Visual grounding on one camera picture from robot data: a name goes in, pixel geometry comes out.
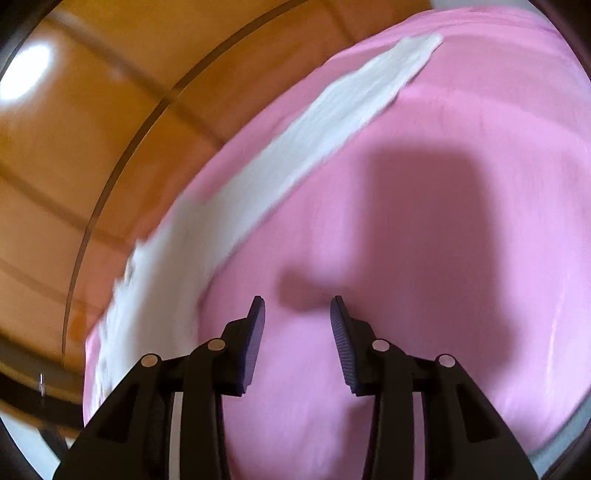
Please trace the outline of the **pink bedspread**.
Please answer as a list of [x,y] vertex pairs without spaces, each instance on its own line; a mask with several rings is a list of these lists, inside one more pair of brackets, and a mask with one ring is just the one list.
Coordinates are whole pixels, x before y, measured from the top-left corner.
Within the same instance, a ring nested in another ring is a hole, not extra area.
[[192,349],[266,301],[252,387],[224,405],[236,479],[362,474],[372,402],[342,378],[337,295],[406,352],[454,355],[527,452],[589,392],[589,79],[521,8],[426,12],[356,46],[431,33],[444,40],[425,68],[197,301]]

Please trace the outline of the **wooden panelled headboard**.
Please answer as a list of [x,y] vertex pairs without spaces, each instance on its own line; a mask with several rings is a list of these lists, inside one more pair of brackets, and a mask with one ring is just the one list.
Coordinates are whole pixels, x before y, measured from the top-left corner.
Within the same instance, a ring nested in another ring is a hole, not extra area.
[[84,341],[133,244],[284,90],[427,1],[5,1],[1,408],[82,426]]

